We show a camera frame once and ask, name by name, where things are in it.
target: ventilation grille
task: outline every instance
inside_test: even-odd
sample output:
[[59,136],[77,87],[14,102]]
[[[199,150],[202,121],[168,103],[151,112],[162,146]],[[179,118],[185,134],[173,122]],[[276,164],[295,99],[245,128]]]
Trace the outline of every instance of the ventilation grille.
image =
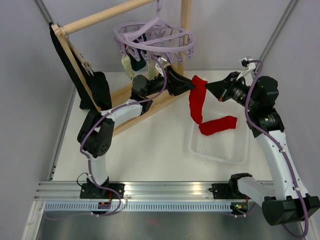
[[[230,202],[127,202],[120,210],[127,212],[231,212]],[[47,201],[46,211],[103,211],[115,210],[118,202],[109,208],[99,207],[98,202]]]

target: white wall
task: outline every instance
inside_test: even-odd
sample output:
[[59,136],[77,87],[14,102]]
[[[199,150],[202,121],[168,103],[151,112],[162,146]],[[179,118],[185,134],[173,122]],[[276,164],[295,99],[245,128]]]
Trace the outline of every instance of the white wall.
[[[43,0],[55,21],[66,25],[127,0]],[[239,68],[244,56],[259,58],[289,0],[193,0],[190,30],[196,36],[189,69]],[[179,23],[181,0],[163,0],[161,16]],[[123,71],[113,40],[115,26],[155,17],[150,3],[70,36],[94,69]]]
[[[320,196],[320,1],[300,1],[275,42],[263,74],[278,80],[276,108],[301,179]],[[320,211],[315,214],[320,228]]]
[[0,239],[21,239],[72,89],[32,0],[0,8]]

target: white tabletop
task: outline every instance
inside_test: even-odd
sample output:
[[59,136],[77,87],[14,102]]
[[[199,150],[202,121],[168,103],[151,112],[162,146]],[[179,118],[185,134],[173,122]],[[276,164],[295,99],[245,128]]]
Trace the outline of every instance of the white tabletop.
[[[192,78],[216,81],[231,71],[187,71]],[[128,79],[124,72],[105,73],[106,79],[124,85]],[[246,77],[251,83],[251,76]],[[54,181],[75,181],[88,172],[88,161],[79,152],[77,135],[86,118],[86,110],[79,108],[77,94],[59,153]],[[272,180],[266,158],[249,134],[249,154],[243,165],[227,164],[195,156],[188,150],[188,139],[193,120],[190,117],[188,97],[183,97],[158,111],[112,139],[106,154],[106,169],[111,181],[227,181],[232,174],[250,173],[258,181]]]

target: red cloth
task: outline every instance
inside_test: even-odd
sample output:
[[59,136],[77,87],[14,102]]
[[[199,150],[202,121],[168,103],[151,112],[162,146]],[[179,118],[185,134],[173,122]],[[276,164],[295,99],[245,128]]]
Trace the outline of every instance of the red cloth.
[[238,119],[234,116],[225,116],[220,119],[202,123],[202,108],[206,98],[207,89],[205,84],[207,81],[202,80],[200,77],[195,75],[192,78],[191,83],[195,85],[195,88],[190,90],[189,95],[190,115],[193,121],[199,125],[200,132],[203,135],[210,136],[214,133],[227,129],[235,129]]
[[225,116],[220,119],[215,119],[201,123],[199,125],[200,132],[203,135],[210,136],[217,132],[227,129],[235,129],[237,125],[237,118],[234,116]]
[[195,85],[195,88],[190,90],[189,95],[190,115],[196,124],[201,124],[203,119],[202,107],[205,102],[207,91],[205,84],[207,84],[207,81],[204,81],[197,75],[194,75],[191,83]]

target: wooden frame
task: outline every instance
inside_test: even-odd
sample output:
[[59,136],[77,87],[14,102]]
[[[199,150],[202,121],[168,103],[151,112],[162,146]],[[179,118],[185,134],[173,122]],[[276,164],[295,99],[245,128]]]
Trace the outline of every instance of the wooden frame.
[[[143,5],[149,4],[151,2],[155,2],[156,0],[130,0],[125,3],[119,4],[117,6],[111,7],[109,9],[103,10],[101,12],[98,12],[96,14],[93,14],[91,16],[87,16],[85,18],[82,18],[80,20],[77,20],[75,22],[69,23],[65,26],[60,26],[57,24],[52,25],[52,29],[57,36],[61,46],[63,47],[67,57],[69,58],[70,62],[72,63],[73,68],[75,69],[77,75],[79,76],[85,90],[87,91],[89,97],[91,98],[94,106],[96,109],[100,112],[101,108],[96,105],[92,92],[90,88],[88,87],[85,77],[83,76],[76,59],[74,57],[77,56],[77,58],[82,62],[82,64],[88,64],[81,54],[75,49],[75,47],[70,43],[69,41],[69,35],[72,33],[75,33],[77,31],[80,31],[82,29],[85,29],[87,27],[90,27],[92,25],[95,25],[97,23],[103,22],[105,20],[108,20],[110,18],[113,18],[115,16],[118,16],[120,14],[126,13],[130,10],[136,9],[138,7],[141,7]],[[189,30],[190,25],[190,12],[191,12],[191,2],[192,0],[181,0],[181,11],[180,11],[180,23],[182,28]],[[178,62],[177,65],[177,71],[184,75],[184,64]],[[131,95],[131,85],[128,85],[126,87],[123,87],[122,89],[114,92],[111,94],[112,99],[112,105],[113,107],[120,105],[128,100],[128,98]],[[153,100],[153,104],[150,108],[150,110],[145,113],[143,116],[131,119],[130,121],[127,121],[123,123],[122,125],[118,126],[114,132],[113,135],[117,135],[124,130],[130,128],[131,126],[135,125],[136,123],[142,121],[143,119],[147,118],[148,116],[156,113],[157,111],[165,108],[166,106],[170,105],[171,103],[177,101],[181,97],[185,96],[185,94],[182,94],[180,96],[170,96],[167,92],[162,93],[159,97]]]

